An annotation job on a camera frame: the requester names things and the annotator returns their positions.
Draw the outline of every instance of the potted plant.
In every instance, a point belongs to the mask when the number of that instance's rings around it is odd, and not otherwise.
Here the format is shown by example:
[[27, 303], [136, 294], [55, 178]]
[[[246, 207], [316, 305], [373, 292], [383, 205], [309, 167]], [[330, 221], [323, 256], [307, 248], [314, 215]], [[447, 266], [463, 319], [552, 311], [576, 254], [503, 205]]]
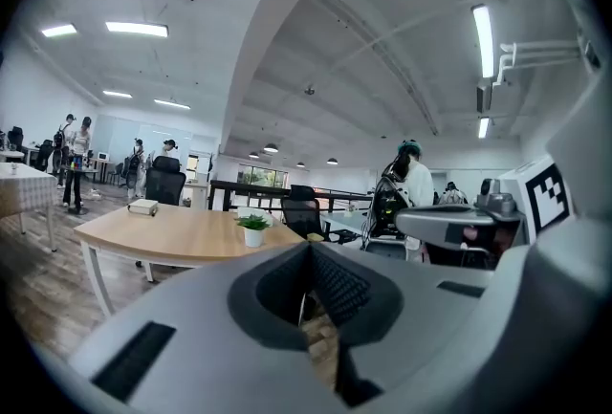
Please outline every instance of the potted plant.
[[270, 224], [264, 217], [249, 215], [236, 219], [239, 227], [245, 228], [245, 244], [248, 248], [259, 248], [264, 243], [264, 229]]

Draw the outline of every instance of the black slot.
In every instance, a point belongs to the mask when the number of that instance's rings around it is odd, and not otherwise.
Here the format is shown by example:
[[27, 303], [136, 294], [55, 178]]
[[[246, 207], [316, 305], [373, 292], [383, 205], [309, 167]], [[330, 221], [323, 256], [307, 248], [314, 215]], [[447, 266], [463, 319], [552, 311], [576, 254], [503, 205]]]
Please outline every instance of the black slot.
[[471, 296], [472, 298], [480, 298], [485, 292], [483, 287], [474, 287], [473, 285], [465, 285], [456, 281], [443, 281], [438, 285], [439, 289], [453, 292], [454, 294]]
[[94, 376], [92, 383], [125, 403], [175, 332], [173, 327], [148, 322]]

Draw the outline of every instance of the white flower pot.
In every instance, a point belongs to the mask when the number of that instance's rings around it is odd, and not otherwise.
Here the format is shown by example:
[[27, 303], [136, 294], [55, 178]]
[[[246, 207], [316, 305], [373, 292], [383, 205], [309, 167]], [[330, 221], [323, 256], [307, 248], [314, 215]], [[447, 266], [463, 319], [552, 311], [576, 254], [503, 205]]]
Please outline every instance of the white flower pot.
[[259, 248], [264, 243], [264, 231], [245, 228], [245, 244], [247, 248]]

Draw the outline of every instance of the wooden floor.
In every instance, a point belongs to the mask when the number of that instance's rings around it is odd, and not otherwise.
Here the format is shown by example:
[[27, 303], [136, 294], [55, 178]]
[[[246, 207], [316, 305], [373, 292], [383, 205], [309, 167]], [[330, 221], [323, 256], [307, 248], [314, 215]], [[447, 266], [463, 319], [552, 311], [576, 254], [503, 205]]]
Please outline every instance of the wooden floor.
[[[63, 358], [68, 358], [104, 320], [73, 228], [128, 203], [127, 190], [110, 185], [96, 185], [102, 199], [89, 201], [86, 195], [91, 187], [85, 181], [81, 185], [83, 204], [89, 210], [86, 215], [69, 214], [62, 206], [55, 208], [57, 252], [51, 253], [49, 247], [44, 211], [27, 213], [25, 235], [21, 234], [17, 216], [0, 220], [0, 273], [7, 284], [11, 310], [30, 340]], [[61, 194], [58, 190], [58, 202]], [[136, 268], [132, 261], [101, 255], [99, 265], [116, 310], [155, 286], [146, 281], [144, 269]], [[181, 272], [165, 266], [152, 268], [158, 282]], [[309, 339], [317, 376], [333, 386], [338, 356], [336, 329], [321, 310], [302, 328]]]

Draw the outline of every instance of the office room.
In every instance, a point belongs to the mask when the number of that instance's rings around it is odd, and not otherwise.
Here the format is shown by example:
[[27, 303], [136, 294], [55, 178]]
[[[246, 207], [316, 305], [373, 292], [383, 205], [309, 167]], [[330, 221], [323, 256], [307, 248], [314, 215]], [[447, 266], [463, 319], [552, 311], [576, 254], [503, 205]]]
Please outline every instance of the office room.
[[558, 134], [603, 120], [607, 60], [572, 0], [17, 3], [0, 275], [69, 397], [438, 408], [503, 347], [538, 243], [609, 231], [572, 227], [604, 204]]

